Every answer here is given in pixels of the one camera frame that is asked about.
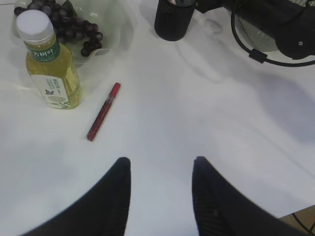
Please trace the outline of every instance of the white bottle cap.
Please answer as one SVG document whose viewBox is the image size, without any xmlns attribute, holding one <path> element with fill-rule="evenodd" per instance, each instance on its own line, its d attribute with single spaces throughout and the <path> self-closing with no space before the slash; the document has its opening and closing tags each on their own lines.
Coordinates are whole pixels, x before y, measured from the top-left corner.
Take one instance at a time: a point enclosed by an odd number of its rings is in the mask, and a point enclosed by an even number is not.
<svg viewBox="0 0 315 236">
<path fill-rule="evenodd" d="M 20 37 L 29 44 L 43 44 L 54 36 L 54 28 L 49 17 L 38 10 L 28 10 L 16 19 Z"/>
</svg>

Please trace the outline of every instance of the black cup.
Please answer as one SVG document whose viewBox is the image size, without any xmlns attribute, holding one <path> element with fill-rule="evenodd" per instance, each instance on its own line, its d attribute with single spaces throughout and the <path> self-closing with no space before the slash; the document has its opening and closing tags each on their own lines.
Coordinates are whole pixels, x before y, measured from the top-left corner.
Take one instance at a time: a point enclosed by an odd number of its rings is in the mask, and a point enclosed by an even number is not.
<svg viewBox="0 0 315 236">
<path fill-rule="evenodd" d="M 183 38 L 188 29 L 196 0 L 159 0 L 154 28 L 168 41 Z"/>
</svg>

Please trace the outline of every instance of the white bowl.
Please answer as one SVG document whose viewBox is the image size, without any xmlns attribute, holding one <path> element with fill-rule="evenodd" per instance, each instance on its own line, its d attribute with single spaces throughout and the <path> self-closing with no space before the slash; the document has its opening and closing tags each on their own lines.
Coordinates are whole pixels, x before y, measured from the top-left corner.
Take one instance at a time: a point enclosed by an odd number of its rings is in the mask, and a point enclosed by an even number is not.
<svg viewBox="0 0 315 236">
<path fill-rule="evenodd" d="M 21 6 L 26 8 L 32 0 L 17 0 L 14 7 Z M 116 49 L 120 43 L 121 30 L 128 21 L 128 15 L 118 0 L 70 0 L 78 17 L 88 20 L 91 23 L 98 24 L 99 31 L 103 33 L 104 38 L 101 41 L 102 49 L 97 49 L 87 58 L 81 55 L 84 40 L 77 43 L 66 43 L 66 46 L 72 51 L 74 62 L 84 64 L 95 55 L 104 55 L 112 49 Z M 56 0 L 63 4 L 65 0 Z M 19 35 L 16 30 L 16 17 L 14 16 L 12 24 L 12 34 L 14 37 Z"/>
</svg>

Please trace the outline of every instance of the white tabletop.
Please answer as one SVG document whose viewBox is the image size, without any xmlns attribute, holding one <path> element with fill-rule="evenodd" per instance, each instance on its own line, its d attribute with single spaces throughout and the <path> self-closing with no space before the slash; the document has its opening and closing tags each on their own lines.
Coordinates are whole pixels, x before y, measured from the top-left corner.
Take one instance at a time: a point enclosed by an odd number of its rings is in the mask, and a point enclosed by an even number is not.
<svg viewBox="0 0 315 236">
<path fill-rule="evenodd" d="M 315 204 L 315 67 L 261 65 L 234 42 L 224 9 L 195 12 L 183 40 L 152 28 L 158 1 L 133 0 L 125 52 L 78 69 L 84 98 L 48 108 L 0 15 L 0 235 L 47 221 L 86 193 L 118 157 L 131 159 L 126 236 L 197 235 L 193 159 L 206 156 L 276 217 Z M 85 135 L 115 82 L 121 91 L 96 140 Z"/>
</svg>

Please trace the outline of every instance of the grape bunch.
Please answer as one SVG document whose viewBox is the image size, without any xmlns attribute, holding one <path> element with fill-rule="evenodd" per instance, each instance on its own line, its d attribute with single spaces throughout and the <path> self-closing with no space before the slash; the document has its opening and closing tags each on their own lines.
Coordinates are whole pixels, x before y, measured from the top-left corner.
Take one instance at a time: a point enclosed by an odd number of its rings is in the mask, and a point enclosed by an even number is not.
<svg viewBox="0 0 315 236">
<path fill-rule="evenodd" d="M 77 17 L 69 0 L 63 5 L 56 3 L 56 0 L 32 0 L 27 8 L 16 7 L 14 14 L 18 16 L 31 9 L 40 10 L 50 18 L 59 43 L 72 43 L 86 37 L 90 38 L 83 44 L 82 56 L 88 57 L 94 50 L 102 48 L 103 34 L 98 31 L 98 25 Z"/>
</svg>

